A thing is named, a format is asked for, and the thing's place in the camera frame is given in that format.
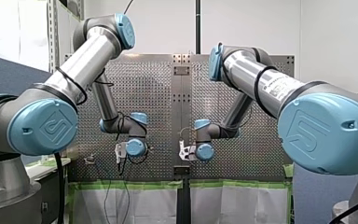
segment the metal frame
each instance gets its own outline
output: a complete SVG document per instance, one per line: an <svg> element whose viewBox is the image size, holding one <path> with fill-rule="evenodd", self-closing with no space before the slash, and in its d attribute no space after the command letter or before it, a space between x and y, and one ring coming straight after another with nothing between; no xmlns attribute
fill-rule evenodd
<svg viewBox="0 0 358 224"><path fill-rule="evenodd" d="M55 67L60 65L60 48L58 37L57 0L48 0L48 56L49 72L53 73Z"/></svg>
<svg viewBox="0 0 358 224"><path fill-rule="evenodd" d="M294 58L292 56L275 56L273 57L273 60L279 69L285 68L285 73L288 73L289 75L293 74ZM199 178L194 176L193 173L195 171L197 172L199 169L214 169L213 167L205 167L205 164L200 164L198 162L189 163L188 161L182 161L179 158L179 132L183 131L182 137L185 139L186 145L192 144L192 142L189 141L193 139L193 135L190 134L189 129L183 130L184 128L191 129L193 127L192 106L194 96L192 95L192 92L196 91L193 90L193 78L204 76L205 74L203 73L205 73L205 67L207 68L207 66L208 56L187 54L121 55L118 59L111 61L106 66L106 74L109 78L109 81L112 81L116 84L114 88L117 89L113 90L113 94L115 96L117 107L126 114L131 111L141 111L146 113L147 111L151 112L149 118L154 118L154 120L151 120L148 128L153 131L149 133L148 138L150 139L152 137L155 139L154 141L165 142L166 144L164 146L168 147L165 149L170 151L168 154L167 152L164 154L161 153L161 151L158 152L158 150L161 148L157 148L151 154L152 157L147 159L148 162L146 164L132 165L127 169L127 172L124 173L124 176L130 176L128 179L135 181L159 181L173 179L183 181L183 187L178 190L177 194L176 222L178 224L191 223L191 199L189 181L190 178ZM163 72L159 71L159 75L157 75L156 67L162 69ZM168 89L164 89L164 93L161 95L161 93L159 93L159 88L161 87L156 85L167 85ZM149 96L151 98L153 98L154 94L157 94L157 98L162 97L162 99L157 99L156 104L149 108L150 104L154 103L150 103L151 101L146 100L142 95L138 96L139 93L136 92L139 91L148 92L148 94L151 94ZM221 104L221 106L230 105L229 102L225 102L224 100L219 104ZM80 158L77 161L74 161L70 167L72 173L70 180L91 181L98 178L121 179L122 177L118 175L115 166L115 136L111 134L100 133L98 128L99 111L95 102L91 100L91 97L90 100L82 106L83 108L79 109L80 119L89 119L89 121L87 126L82 126L81 123L79 126L80 130L78 138L82 140L77 141L77 146L75 147L80 148ZM163 119L159 119L155 117L156 115L164 117ZM161 123L162 120L162 122L168 122L168 116L170 116L170 128L164 128L165 126L162 126L162 128L159 127L159 125L166 125L164 123L159 123ZM164 135L157 135L157 133L168 132L168 130L171 131L171 133L168 133L168 135L167 133ZM121 136L118 142L123 141L125 138L126 136ZM164 156L159 158L157 155L159 153L163 154ZM86 164L83 159L90 156L91 154L94 154L95 162L93 164ZM253 176L252 180L282 181L284 180L284 176L282 175L281 177L277 178L267 176L265 179Z"/></svg>

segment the white wall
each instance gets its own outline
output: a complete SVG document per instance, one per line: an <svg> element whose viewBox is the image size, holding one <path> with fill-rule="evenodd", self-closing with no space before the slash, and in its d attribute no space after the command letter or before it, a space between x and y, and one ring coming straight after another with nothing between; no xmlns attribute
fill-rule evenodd
<svg viewBox="0 0 358 224"><path fill-rule="evenodd" d="M302 81L358 92L358 0L302 0Z"/></svg>
<svg viewBox="0 0 358 224"><path fill-rule="evenodd" d="M128 3L84 0L85 18L123 13ZM172 54L195 49L194 7L194 0L134 0L127 13L136 35L131 52Z"/></svg>
<svg viewBox="0 0 358 224"><path fill-rule="evenodd" d="M85 17L123 12L128 2L85 0ZM202 53L209 54L213 46L222 42L260 47L271 54L299 56L298 0L204 0L201 3ZM194 0L135 0L128 16L137 41L131 52L195 52Z"/></svg>

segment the metal bracket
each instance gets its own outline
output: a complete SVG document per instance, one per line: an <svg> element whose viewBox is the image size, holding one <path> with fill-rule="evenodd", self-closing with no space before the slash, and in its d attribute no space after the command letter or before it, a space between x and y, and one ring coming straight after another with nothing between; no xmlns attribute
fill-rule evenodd
<svg viewBox="0 0 358 224"><path fill-rule="evenodd" d="M189 165L176 165L173 166L173 174L178 175L190 175L190 166Z"/></svg>
<svg viewBox="0 0 358 224"><path fill-rule="evenodd" d="M179 157L182 161L197 161L196 157L196 146L185 147L185 141L179 141Z"/></svg>
<svg viewBox="0 0 358 224"><path fill-rule="evenodd" d="M190 76L190 67L189 66L175 66L173 68L174 76Z"/></svg>
<svg viewBox="0 0 358 224"><path fill-rule="evenodd" d="M116 153L116 163L119 164L121 159L127 157L127 142L121 142L116 144L115 153Z"/></svg>
<svg viewBox="0 0 358 224"><path fill-rule="evenodd" d="M94 165L95 164L95 155L91 153L88 157L84 159L86 165Z"/></svg>

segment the robotic arm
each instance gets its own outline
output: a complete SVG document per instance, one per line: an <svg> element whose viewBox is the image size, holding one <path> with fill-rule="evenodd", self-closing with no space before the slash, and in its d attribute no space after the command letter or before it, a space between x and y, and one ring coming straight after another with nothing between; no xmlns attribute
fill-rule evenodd
<svg viewBox="0 0 358 224"><path fill-rule="evenodd" d="M122 143L128 155L146 153L146 114L120 118L108 86L100 84L106 82L108 61L134 44L125 15L88 19L75 30L76 52L45 83L34 84L19 97L0 94L0 223L7 223L6 218L41 223L40 185L30 183L20 154L50 155L65 149L76 136L77 106L87 100L89 87L102 113L101 129L129 133L129 141Z"/></svg>
<svg viewBox="0 0 358 224"><path fill-rule="evenodd" d="M135 36L130 20L121 14L83 21L75 30L76 53L45 82L34 84L16 100L0 104L0 154L37 156L59 152L75 138L77 105L92 87L107 133L129 133L130 155L145 152L147 116L133 113L117 124L118 113L103 68L122 50L131 49Z"/></svg>
<svg viewBox="0 0 358 224"><path fill-rule="evenodd" d="M234 53L236 50L242 49L245 52L245 56L255 60L256 55L260 63L269 66L273 65L272 60L267 53L262 49L249 49L249 48L237 48L237 47L225 47L225 55L228 56ZM215 67L210 66L210 73L213 73ZM209 161L213 158L214 150L211 143L212 139L222 138L234 138L240 134L241 121L246 115L246 111L252 106L253 99L243 91L239 90L229 78L222 77L228 86L239 91L234 103L229 109L226 117L218 124L211 123L208 119L198 119L194 123L196 130L196 145L191 147L184 147L184 142L180 142L181 152L180 157L182 160L200 160ZM216 77L211 77L211 80L216 81Z"/></svg>
<svg viewBox="0 0 358 224"><path fill-rule="evenodd" d="M358 174L358 94L322 81L302 83L265 58L260 49L219 45L210 55L210 80L246 94L277 119L282 146L300 166L319 174Z"/></svg>

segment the vertical metal post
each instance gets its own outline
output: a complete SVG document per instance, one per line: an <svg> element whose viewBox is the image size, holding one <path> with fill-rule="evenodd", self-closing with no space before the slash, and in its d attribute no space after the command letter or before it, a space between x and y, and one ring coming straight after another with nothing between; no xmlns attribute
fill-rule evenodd
<svg viewBox="0 0 358 224"><path fill-rule="evenodd" d="M196 54L201 54L201 0L196 0Z"/></svg>
<svg viewBox="0 0 358 224"><path fill-rule="evenodd" d="M174 55L173 58L172 93L172 133L174 136L175 155L178 162L173 167L174 178L183 181L183 187L177 190L176 223L191 224L191 199L190 199L190 165L179 158L179 136L183 128L188 128L191 114L191 55ZM189 139L189 131L183 132L182 137Z"/></svg>

